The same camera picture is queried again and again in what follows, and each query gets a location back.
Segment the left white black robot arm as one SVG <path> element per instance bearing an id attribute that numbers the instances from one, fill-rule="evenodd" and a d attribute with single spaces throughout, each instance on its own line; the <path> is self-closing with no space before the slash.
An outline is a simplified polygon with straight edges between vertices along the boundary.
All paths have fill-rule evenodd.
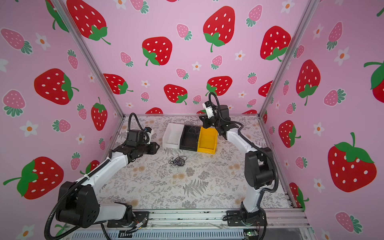
<path id="1" fill-rule="evenodd" d="M 126 234 L 133 234 L 143 228 L 149 214 L 137 218 L 133 207 L 125 203 L 100 205 L 97 193 L 101 187 L 120 169 L 144 155 L 154 155 L 160 146 L 151 141 L 153 130 L 140 127 L 128 128 L 123 144 L 111 150 L 107 158 L 95 169 L 84 174 L 75 182 L 65 182 L 60 187 L 58 202 L 51 211 L 44 229 L 47 240 L 60 240 L 80 228 L 100 224 L 105 237 L 109 235 L 104 224 L 115 222 L 127 227 Z"/>

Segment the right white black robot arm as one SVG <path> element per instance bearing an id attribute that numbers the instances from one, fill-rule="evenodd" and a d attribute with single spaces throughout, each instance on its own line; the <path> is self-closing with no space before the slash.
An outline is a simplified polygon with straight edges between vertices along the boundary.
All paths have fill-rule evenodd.
<path id="1" fill-rule="evenodd" d="M 277 165 L 269 148 L 253 143 L 242 133 L 244 125 L 232 121 L 229 109 L 221 105 L 216 94 L 209 93 L 208 101 L 203 104 L 206 114 L 199 116 L 203 128 L 215 128 L 219 136 L 232 143 L 245 160 L 245 179 L 247 193 L 237 215 L 224 217 L 224 221 L 241 222 L 245 226 L 253 224 L 267 225 L 266 211 L 261 207 L 264 193 L 275 193 L 279 187 Z"/>

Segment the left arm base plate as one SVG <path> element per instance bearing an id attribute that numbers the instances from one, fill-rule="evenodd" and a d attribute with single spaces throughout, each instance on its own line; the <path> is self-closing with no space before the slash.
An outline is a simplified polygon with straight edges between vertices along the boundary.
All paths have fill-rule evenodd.
<path id="1" fill-rule="evenodd" d="M 139 228 L 146 228 L 149 220 L 150 212 L 135 211 L 122 220 L 110 220 L 107 223 L 108 228 L 125 228 L 132 229 L 137 225 Z"/>

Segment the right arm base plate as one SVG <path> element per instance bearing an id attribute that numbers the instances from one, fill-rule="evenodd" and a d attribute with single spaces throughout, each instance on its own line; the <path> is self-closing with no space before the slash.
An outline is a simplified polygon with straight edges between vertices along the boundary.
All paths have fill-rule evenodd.
<path id="1" fill-rule="evenodd" d="M 264 227 L 268 225 L 263 211 L 248 213 L 245 210 L 227 211 L 222 218 L 230 227 Z"/>

